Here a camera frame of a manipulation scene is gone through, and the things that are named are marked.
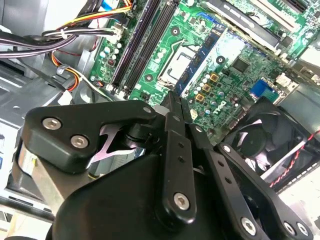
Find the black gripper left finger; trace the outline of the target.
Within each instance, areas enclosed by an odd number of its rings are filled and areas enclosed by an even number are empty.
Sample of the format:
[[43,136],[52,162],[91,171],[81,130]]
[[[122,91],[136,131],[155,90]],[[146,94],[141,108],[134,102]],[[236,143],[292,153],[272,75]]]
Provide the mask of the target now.
[[170,91],[159,110],[142,100],[38,107],[30,110],[22,147],[68,174],[83,173],[93,161],[142,148],[128,166],[148,173],[155,163],[152,209],[167,226],[191,224],[197,213],[192,147],[186,136],[191,121],[187,101]]

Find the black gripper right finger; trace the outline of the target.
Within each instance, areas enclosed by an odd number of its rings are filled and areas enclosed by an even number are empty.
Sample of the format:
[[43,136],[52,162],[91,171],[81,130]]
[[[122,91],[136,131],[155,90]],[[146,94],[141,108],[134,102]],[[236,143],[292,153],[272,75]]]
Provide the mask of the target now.
[[197,216],[183,240],[311,240],[308,225],[259,178],[228,144],[211,145],[188,124],[196,173]]

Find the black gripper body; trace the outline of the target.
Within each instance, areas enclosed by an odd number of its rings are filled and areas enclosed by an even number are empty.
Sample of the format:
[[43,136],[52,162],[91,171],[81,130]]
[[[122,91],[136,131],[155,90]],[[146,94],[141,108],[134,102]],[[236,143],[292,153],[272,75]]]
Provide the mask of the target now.
[[54,240],[237,240],[189,157],[140,157],[73,192]]

